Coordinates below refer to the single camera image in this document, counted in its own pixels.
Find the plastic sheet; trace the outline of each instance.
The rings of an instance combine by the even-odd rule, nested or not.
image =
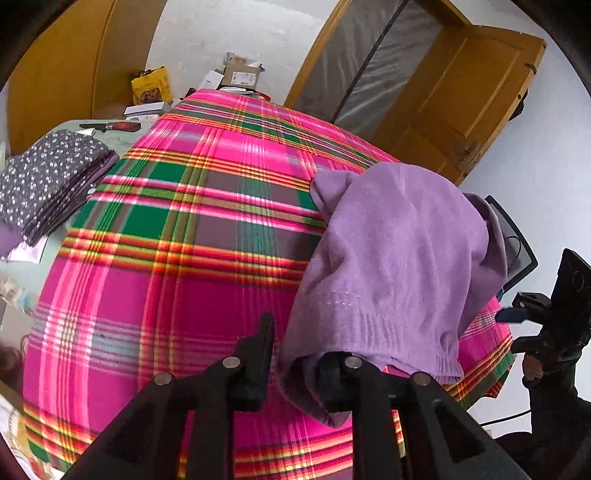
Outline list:
[[[330,121],[403,0],[353,0],[312,69],[295,110]]]
[[[370,140],[442,28],[432,15],[410,0],[369,61],[335,123]]]

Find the folded fabric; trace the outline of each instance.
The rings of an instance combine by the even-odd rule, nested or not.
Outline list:
[[[103,142],[68,130],[47,134],[11,157],[0,174],[0,255],[10,251],[17,234],[35,245],[55,230],[118,158]]]
[[[421,167],[379,163],[360,176],[319,171],[310,194],[328,223],[298,289],[278,362],[284,394],[339,426],[316,397],[326,352],[383,369],[463,376],[459,337],[503,286],[507,265],[488,204]]]

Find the knife handle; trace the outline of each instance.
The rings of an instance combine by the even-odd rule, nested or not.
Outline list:
[[[137,132],[140,128],[142,128],[142,124],[138,122],[113,122],[107,124],[107,129],[119,132]]]

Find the white wall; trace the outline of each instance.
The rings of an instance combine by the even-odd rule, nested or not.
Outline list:
[[[542,37],[548,48],[525,110],[501,132],[462,189],[491,194],[530,243],[538,268],[519,283],[521,291],[550,295],[564,248],[591,262],[591,98],[563,53],[510,0],[452,0],[474,24],[509,28]],[[504,297],[513,299],[515,290]],[[513,329],[532,335],[529,323]],[[577,367],[579,394],[591,400],[591,347]],[[480,422],[529,408],[521,385],[521,356],[498,399],[482,399],[470,411]],[[529,416],[489,427],[498,436],[530,430]]]
[[[337,0],[168,0],[147,68],[165,65],[176,97],[222,65],[227,51],[262,62],[257,90],[285,101]]]

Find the plaid fabric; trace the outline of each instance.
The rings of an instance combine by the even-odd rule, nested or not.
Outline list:
[[[511,367],[512,365],[509,366],[507,371],[500,377],[500,379],[497,380],[497,382],[495,382],[495,384],[488,389],[488,391],[485,393],[485,397],[497,398],[499,393],[501,393],[501,388],[503,388],[503,385],[505,385],[505,381],[509,376],[509,372],[511,372]]]
[[[34,453],[67,469],[155,374],[203,370],[253,334],[262,312],[275,316],[279,344],[325,227],[310,180],[379,161],[395,160],[242,96],[199,91],[162,117],[78,216],[41,293],[24,379]],[[511,365],[498,308],[492,300],[461,340],[466,377],[448,390],[464,407]],[[236,415],[236,477],[350,468],[351,432],[301,414],[271,375],[263,411]]]

